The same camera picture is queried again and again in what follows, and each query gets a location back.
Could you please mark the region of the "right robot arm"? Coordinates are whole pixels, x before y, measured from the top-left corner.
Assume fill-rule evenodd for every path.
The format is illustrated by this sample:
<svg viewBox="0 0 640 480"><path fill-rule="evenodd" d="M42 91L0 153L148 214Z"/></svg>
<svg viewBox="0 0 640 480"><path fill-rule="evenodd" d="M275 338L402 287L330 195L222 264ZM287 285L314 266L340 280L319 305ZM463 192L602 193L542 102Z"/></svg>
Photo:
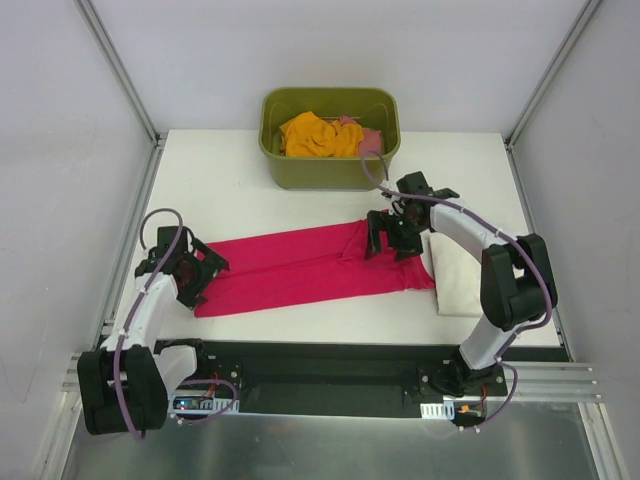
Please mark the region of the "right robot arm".
<svg viewBox="0 0 640 480"><path fill-rule="evenodd" d="M390 190L387 210L368 212L366 255L385 246L398 260L423 252L421 235L441 233L480 265L482 315L451 359L429 377L432 389L461 397L481 388L518 334L545 326L558 295L546 243L537 234L513 237L468 209L458 194L433 189L420 172L407 174Z"/></svg>

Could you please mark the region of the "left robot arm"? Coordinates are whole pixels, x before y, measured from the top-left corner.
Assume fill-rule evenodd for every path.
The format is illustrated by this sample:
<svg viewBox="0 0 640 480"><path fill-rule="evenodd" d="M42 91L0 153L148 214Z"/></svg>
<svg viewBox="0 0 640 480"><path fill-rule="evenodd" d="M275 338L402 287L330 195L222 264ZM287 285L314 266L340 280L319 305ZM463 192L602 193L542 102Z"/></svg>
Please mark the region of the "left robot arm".
<svg viewBox="0 0 640 480"><path fill-rule="evenodd" d="M204 305L204 292L228 262L187 227L164 226L134 270L134 300L124 323L80 355L77 374L85 426L92 435L160 429L169 396L180 386L204 387L214 374L200 339L156 345L177 307Z"/></svg>

